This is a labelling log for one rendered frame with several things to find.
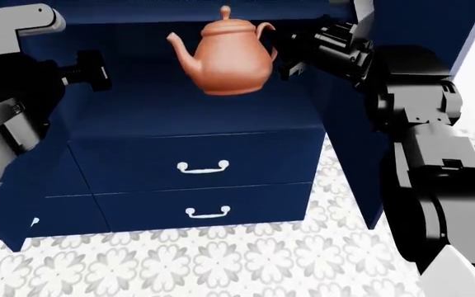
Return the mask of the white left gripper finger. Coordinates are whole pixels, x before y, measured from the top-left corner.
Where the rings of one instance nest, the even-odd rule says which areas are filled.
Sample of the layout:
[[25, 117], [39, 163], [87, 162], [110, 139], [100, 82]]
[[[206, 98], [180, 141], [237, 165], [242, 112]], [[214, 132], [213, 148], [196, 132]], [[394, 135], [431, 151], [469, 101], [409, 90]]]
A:
[[37, 35], [63, 31], [65, 26], [63, 16], [47, 4], [0, 7], [0, 31], [3, 33], [24, 31], [25, 35]]

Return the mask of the terracotta clay teapot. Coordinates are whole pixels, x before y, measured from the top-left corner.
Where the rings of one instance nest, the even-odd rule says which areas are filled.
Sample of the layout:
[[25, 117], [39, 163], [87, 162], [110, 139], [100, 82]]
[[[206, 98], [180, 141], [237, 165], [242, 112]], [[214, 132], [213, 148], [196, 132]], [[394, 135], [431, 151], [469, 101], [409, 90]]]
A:
[[183, 71], [204, 93], [233, 96], [259, 91], [273, 70], [277, 50], [268, 51], [260, 42], [264, 29], [275, 29], [268, 22], [254, 26], [243, 19], [232, 19], [231, 8], [220, 8], [222, 19], [207, 24], [193, 55], [175, 33], [167, 36]]

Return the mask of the navy blue cabinet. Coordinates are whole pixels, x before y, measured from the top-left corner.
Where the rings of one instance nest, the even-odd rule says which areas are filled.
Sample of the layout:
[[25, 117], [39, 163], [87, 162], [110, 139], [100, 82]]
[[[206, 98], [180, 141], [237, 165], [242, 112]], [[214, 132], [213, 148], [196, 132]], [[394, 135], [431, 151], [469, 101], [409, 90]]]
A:
[[324, 139], [330, 139], [313, 97], [319, 70], [304, 67], [300, 73], [282, 78], [282, 58], [266, 38], [271, 30], [264, 29], [260, 38], [268, 51], [278, 52], [270, 77], [259, 91], [233, 96], [212, 96], [198, 88], [183, 71], [167, 36], [177, 34], [193, 55], [204, 27], [222, 19], [223, 6], [231, 8], [232, 19], [254, 26], [268, 22], [275, 31], [282, 21], [325, 15], [351, 19], [349, 4], [334, 9], [314, 0], [0, 0], [0, 7], [37, 3], [59, 12], [66, 21], [65, 29], [22, 36], [21, 50], [33, 59], [52, 60], [58, 66], [73, 66], [79, 51], [99, 51], [111, 88], [96, 92], [87, 83], [66, 86], [49, 117], [47, 135], [15, 161], [20, 174], [28, 170], [36, 170], [36, 174], [28, 191], [34, 201], [29, 207], [26, 236], [20, 243], [11, 243], [0, 234], [14, 252], [29, 238], [34, 208], [41, 198], [92, 195], [96, 202], [95, 195], [100, 195], [92, 192], [73, 156], [69, 145], [74, 140], [296, 129], [321, 129]]

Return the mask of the tall navy drawer front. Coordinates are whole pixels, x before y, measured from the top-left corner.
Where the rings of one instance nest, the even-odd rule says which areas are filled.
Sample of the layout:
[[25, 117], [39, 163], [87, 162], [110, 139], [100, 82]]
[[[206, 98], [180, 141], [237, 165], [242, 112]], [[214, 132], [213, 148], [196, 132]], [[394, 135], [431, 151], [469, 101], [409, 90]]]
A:
[[321, 129], [166, 138], [81, 139], [70, 143], [92, 192], [310, 182]]

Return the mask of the narrow navy side drawer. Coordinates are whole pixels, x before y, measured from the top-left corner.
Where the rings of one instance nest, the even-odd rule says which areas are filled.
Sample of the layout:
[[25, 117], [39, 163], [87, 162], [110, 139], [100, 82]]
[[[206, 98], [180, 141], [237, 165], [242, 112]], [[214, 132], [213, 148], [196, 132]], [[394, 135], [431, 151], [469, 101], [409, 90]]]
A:
[[28, 237], [55, 237], [110, 232], [92, 195], [44, 197], [34, 208], [40, 219]]

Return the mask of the short navy drawer front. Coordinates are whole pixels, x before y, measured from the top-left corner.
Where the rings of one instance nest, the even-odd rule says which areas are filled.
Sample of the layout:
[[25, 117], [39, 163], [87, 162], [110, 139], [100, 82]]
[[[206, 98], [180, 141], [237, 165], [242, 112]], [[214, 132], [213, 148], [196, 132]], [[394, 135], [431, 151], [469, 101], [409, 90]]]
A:
[[290, 222], [304, 218], [310, 182], [211, 187], [95, 195], [114, 232], [233, 224]]

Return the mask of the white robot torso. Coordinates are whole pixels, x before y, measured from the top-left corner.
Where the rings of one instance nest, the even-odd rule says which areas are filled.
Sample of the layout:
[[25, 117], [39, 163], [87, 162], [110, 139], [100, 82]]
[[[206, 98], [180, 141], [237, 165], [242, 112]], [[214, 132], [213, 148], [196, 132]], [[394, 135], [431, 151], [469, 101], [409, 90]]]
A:
[[475, 267], [451, 245], [420, 276], [425, 297], [475, 297]]

